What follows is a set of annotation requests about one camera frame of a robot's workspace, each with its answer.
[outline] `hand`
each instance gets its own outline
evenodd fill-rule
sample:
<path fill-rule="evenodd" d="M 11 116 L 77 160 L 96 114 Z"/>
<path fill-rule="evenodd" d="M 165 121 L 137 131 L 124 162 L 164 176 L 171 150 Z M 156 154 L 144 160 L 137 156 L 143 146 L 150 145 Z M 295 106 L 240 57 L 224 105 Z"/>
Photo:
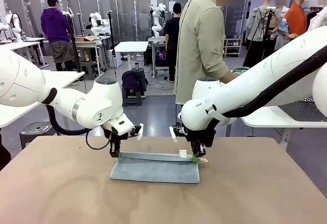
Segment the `hand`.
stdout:
<path fill-rule="evenodd" d="M 295 39 L 295 38 L 297 38 L 297 37 L 299 37 L 299 35 L 296 34 L 296 33 L 292 33 L 292 34 L 289 34 L 289 35 L 288 35 L 288 38 L 291 38 L 291 39 Z"/>

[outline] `gray towel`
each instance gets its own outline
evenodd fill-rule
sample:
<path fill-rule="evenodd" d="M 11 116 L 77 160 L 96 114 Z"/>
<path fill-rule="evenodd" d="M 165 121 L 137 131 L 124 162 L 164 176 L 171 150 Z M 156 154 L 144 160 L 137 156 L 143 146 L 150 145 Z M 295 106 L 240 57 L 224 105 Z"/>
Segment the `gray towel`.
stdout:
<path fill-rule="evenodd" d="M 192 156 L 177 154 L 121 152 L 110 178 L 137 182 L 200 183 L 199 164 Z"/>

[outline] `orange shirt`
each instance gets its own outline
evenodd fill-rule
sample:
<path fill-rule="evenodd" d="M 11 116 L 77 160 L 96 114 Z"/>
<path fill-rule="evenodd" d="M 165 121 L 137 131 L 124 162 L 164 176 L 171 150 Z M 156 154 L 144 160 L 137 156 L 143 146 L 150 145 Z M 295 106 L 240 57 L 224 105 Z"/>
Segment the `orange shirt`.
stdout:
<path fill-rule="evenodd" d="M 307 31 L 307 17 L 303 12 L 301 6 L 297 3 L 293 3 L 288 12 L 285 15 L 287 24 L 290 28 L 290 33 L 296 33 L 302 35 Z"/>

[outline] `gray shorts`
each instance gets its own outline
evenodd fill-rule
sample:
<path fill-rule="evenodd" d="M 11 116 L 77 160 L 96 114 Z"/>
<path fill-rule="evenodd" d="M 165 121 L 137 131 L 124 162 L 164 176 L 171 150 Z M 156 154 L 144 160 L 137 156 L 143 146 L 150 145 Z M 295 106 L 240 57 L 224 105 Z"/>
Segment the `gray shorts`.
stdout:
<path fill-rule="evenodd" d="M 73 59 L 73 49 L 70 42 L 56 41 L 50 44 L 55 63 L 62 63 Z"/>

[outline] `cardboard box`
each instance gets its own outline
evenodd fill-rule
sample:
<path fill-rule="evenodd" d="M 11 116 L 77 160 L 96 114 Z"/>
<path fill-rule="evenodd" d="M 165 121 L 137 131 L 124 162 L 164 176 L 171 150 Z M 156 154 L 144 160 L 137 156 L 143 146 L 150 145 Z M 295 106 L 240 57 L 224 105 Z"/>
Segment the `cardboard box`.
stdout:
<path fill-rule="evenodd" d="M 95 41 L 95 40 L 98 40 L 98 39 L 100 39 L 100 38 L 97 37 L 97 36 L 77 36 L 75 38 L 75 41 L 77 41 L 77 42 Z"/>

